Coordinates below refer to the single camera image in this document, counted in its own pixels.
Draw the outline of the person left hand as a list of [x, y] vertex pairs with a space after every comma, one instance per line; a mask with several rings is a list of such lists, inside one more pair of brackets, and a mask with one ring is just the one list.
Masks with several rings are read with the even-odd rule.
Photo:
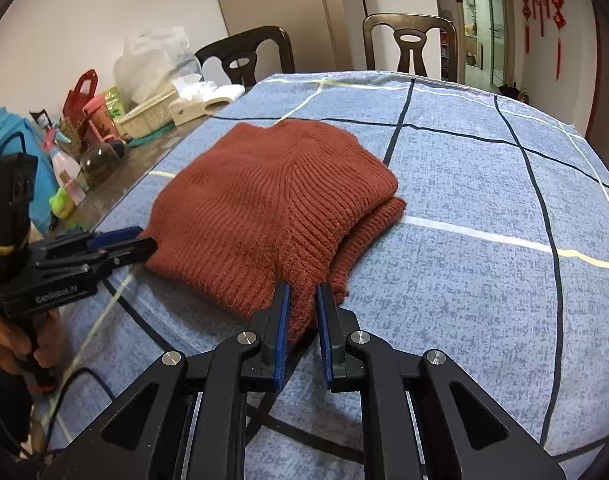
[[31, 351], [32, 344], [25, 332], [11, 322], [0, 318], [0, 367], [7, 373], [18, 375], [20, 368], [16, 356], [32, 353], [40, 367], [57, 365], [65, 351], [66, 337], [58, 310], [51, 310], [36, 332], [38, 348]]

